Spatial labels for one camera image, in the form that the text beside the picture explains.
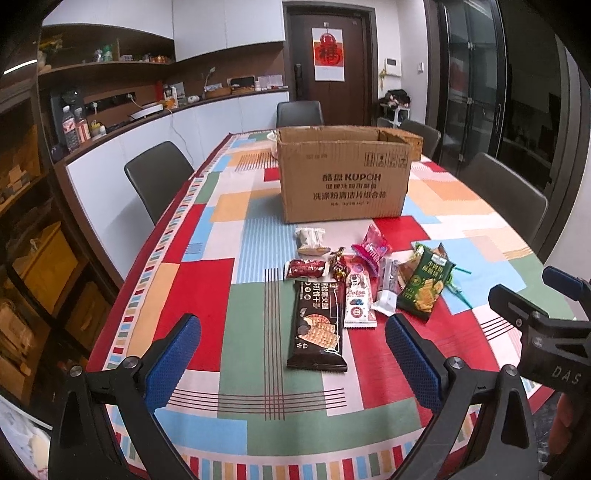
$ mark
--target red fu poster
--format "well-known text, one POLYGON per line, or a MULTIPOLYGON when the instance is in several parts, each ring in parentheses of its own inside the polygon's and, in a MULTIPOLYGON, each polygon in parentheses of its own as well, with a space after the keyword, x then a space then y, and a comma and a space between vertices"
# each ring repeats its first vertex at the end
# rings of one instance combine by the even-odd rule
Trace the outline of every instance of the red fu poster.
POLYGON ((343 31, 338 28, 313 28, 314 77, 317 82, 345 81, 343 31))

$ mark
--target door handle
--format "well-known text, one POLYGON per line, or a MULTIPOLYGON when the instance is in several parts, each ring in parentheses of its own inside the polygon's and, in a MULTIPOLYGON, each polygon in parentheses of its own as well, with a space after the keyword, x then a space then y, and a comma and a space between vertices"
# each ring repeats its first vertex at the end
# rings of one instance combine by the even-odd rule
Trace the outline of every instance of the door handle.
POLYGON ((295 99, 300 100, 303 96, 302 87, 304 83, 302 70, 301 70, 301 63, 296 63, 294 65, 294 77, 295 81, 295 99))
POLYGON ((500 120, 501 120, 501 104, 497 103, 496 107, 495 107, 495 117, 492 122, 492 128, 495 133, 497 133, 499 130, 499 124, 501 123, 500 120))

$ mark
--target bowl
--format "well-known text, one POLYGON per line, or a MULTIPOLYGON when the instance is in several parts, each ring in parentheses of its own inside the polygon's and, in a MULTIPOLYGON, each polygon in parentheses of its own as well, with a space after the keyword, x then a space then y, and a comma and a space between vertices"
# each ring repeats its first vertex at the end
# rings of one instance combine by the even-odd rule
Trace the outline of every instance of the bowl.
POLYGON ((271 156, 277 160, 277 134, 275 130, 267 134, 267 140, 271 141, 271 156))

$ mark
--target blue gripper pad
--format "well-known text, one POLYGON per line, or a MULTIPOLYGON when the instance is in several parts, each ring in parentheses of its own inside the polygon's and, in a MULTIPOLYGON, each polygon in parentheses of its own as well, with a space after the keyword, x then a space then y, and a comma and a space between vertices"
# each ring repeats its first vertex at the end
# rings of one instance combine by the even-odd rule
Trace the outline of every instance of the blue gripper pad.
POLYGON ((574 301, 583 295, 584 284, 577 277, 549 265, 542 272, 542 280, 549 287, 574 301))
POLYGON ((419 404, 437 414, 443 406, 439 375, 431 367, 421 349, 396 315, 392 315, 386 322, 385 333, 386 343, 400 365, 408 384, 413 389, 419 404))
POLYGON ((144 400, 150 413, 154 413, 156 408, 166 406, 200 340, 201 323, 195 315, 190 315, 146 375, 144 400))

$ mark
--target power cord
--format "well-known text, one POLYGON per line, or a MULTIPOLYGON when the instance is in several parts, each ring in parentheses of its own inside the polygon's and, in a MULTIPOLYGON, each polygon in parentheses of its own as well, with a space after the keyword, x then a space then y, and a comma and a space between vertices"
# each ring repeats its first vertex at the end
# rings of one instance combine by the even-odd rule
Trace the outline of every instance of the power cord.
MULTIPOLYGON (((127 94, 127 98, 130 99, 134 103, 134 105, 136 105, 140 109, 144 108, 141 105, 138 105, 137 103, 135 103, 134 96, 131 95, 131 93, 128 93, 127 94)), ((195 165, 195 160, 194 160, 193 156, 191 155, 191 152, 189 151, 189 146, 187 145, 187 141, 184 139, 184 137, 180 133, 178 133, 177 129, 174 127, 173 111, 170 108, 166 108, 166 107, 165 107, 165 110, 168 110, 170 112, 170 126, 173 129, 174 133, 176 133, 180 137, 180 139, 183 141, 183 143, 185 145, 185 150, 187 151, 187 154, 191 158, 191 163, 194 166, 195 165)))
POLYGON ((185 144, 185 150, 187 151, 187 154, 189 155, 189 157, 191 157, 191 164, 193 165, 193 168, 194 168, 195 160, 194 160, 193 156, 191 155, 191 152, 189 151, 189 147, 187 146, 187 141, 184 139, 184 137, 180 133, 178 133, 177 129, 174 127, 173 111, 170 108, 166 108, 166 110, 168 110, 170 112, 170 127, 174 130, 174 133, 176 133, 181 138, 183 143, 185 144))

